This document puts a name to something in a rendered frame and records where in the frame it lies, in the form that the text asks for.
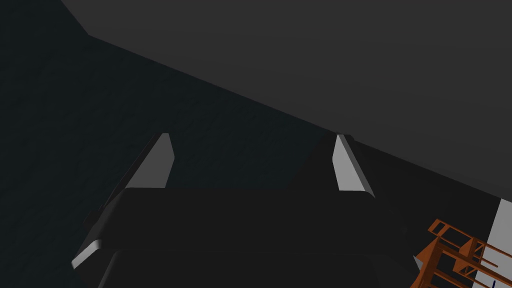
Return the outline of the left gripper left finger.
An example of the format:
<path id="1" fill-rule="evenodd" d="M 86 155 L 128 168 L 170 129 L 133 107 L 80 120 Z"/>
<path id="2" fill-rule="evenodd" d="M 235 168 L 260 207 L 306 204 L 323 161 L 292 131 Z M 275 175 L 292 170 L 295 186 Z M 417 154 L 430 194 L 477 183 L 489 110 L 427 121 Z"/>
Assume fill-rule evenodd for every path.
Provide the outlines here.
<path id="1" fill-rule="evenodd" d="M 174 160 L 169 133 L 155 134 L 111 192 L 107 203 L 126 188 L 165 188 Z"/>

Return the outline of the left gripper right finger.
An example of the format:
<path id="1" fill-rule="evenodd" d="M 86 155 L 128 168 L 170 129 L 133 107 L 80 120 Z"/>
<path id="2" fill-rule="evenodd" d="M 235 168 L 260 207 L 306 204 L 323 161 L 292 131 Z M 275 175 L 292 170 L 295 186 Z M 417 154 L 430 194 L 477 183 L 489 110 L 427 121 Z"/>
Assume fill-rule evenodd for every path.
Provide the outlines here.
<path id="1" fill-rule="evenodd" d="M 296 189 L 375 192 L 343 134 L 324 134 L 296 173 Z"/>

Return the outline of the orange wooden frame furniture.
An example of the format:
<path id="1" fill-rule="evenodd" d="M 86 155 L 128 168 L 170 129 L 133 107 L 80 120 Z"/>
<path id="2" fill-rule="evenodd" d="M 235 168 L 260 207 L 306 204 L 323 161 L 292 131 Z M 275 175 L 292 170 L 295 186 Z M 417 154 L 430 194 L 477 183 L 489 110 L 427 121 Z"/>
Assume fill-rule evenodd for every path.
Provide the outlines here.
<path id="1" fill-rule="evenodd" d="M 454 242 L 446 239 L 444 234 L 448 230 L 454 230 L 465 237 L 468 241 L 459 246 Z M 459 228 L 456 228 L 440 219 L 436 219 L 432 225 L 428 228 L 428 231 L 435 236 L 435 239 L 427 245 L 415 258 L 422 262 L 422 266 L 419 269 L 419 274 L 410 288 L 439 288 L 432 284 L 432 279 L 437 276 L 444 281 L 454 285 L 457 288 L 470 288 L 463 284 L 459 280 L 456 280 L 452 276 L 446 274 L 444 271 L 438 269 L 439 261 L 442 255 L 446 255 L 454 260 L 452 271 L 458 275 L 466 278 L 474 284 L 481 286 L 482 288 L 491 288 L 485 285 L 481 281 L 476 280 L 470 275 L 474 272 L 481 272 L 492 278 L 493 280 L 512 288 L 512 280 L 507 277 L 500 275 L 499 273 L 491 270 L 490 268 L 482 265 L 487 263 L 495 268 L 499 266 L 495 263 L 484 258 L 485 249 L 489 248 L 499 254 L 505 255 L 512 259 L 512 255 L 481 240 L 473 237 Z"/>

